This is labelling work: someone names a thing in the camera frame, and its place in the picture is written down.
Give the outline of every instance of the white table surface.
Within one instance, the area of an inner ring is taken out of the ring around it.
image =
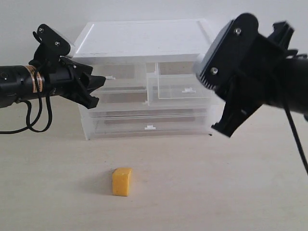
[[[307,229],[308,177],[281,110],[261,108],[231,139],[85,141],[77,105],[52,103],[48,132],[0,138],[1,230]],[[2,109],[1,129],[21,126],[25,110]],[[308,150],[308,124],[295,118]],[[111,195],[117,167],[133,168],[129,197]]]

